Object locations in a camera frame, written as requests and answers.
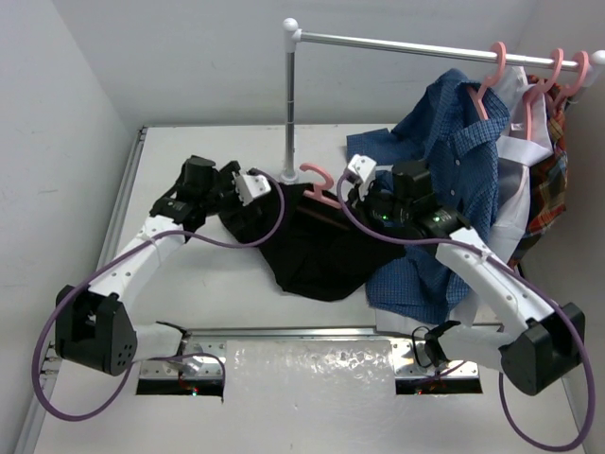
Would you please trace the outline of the black shirt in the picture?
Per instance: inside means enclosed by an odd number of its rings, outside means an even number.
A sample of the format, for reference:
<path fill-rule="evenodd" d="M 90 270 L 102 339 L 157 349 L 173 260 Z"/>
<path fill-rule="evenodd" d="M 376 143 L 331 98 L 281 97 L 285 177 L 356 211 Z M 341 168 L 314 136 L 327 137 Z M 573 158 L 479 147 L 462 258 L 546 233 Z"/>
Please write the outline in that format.
<path fill-rule="evenodd" d="M 285 292 L 323 302 L 342 300 L 406 250 L 358 230 L 341 210 L 307 198 L 307 184 L 281 184 L 285 213 L 258 246 Z"/>

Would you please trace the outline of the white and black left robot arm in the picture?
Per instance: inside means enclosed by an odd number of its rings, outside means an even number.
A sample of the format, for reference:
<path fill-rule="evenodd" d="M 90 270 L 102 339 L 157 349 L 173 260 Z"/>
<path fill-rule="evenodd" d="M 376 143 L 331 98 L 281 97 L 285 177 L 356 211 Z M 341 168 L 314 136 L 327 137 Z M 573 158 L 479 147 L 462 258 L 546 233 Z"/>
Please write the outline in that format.
<path fill-rule="evenodd" d="M 135 361 L 175 357 L 185 336 L 168 322 L 135 325 L 138 295 L 162 264 L 200 229 L 208 217 L 247 208 L 269 195 L 267 177 L 231 161 L 216 168 L 193 155 L 157 199 L 136 236 L 88 283 L 65 287 L 57 297 L 58 355 L 107 375 L 121 375 Z"/>

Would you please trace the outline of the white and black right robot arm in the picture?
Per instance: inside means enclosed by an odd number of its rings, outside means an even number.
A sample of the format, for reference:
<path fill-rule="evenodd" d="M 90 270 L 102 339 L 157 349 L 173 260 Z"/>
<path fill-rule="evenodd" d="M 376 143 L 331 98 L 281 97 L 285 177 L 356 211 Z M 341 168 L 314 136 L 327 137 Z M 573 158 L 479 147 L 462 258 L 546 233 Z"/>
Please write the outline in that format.
<path fill-rule="evenodd" d="M 375 182 L 376 163 L 356 154 L 342 178 L 352 183 L 340 200 L 355 226 L 396 245 L 422 246 L 459 276 L 497 315 L 500 332 L 447 321 L 423 338 L 430 365 L 469 360 L 505 375 L 522 393 L 536 395 L 582 363 L 584 314 L 559 306 L 524 282 L 488 247 L 456 209 L 438 202 L 422 161 L 392 169 L 392 194 Z"/>

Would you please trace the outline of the pink hanger holding white shirt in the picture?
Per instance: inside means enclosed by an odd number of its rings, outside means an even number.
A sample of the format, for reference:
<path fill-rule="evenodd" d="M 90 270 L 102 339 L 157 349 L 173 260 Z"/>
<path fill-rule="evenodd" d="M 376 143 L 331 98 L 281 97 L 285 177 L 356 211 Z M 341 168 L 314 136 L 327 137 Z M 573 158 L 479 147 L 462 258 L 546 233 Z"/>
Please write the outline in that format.
<path fill-rule="evenodd" d="M 313 172 L 321 177 L 321 181 L 319 183 L 312 183 L 310 189 L 303 191 L 302 195 L 308 201 L 300 201 L 297 210 L 320 222 L 347 231 L 349 227 L 344 221 L 344 215 L 341 213 L 341 205 L 330 192 L 335 184 L 331 174 L 322 167 L 311 163 L 301 164 L 299 170 L 302 172 Z"/>

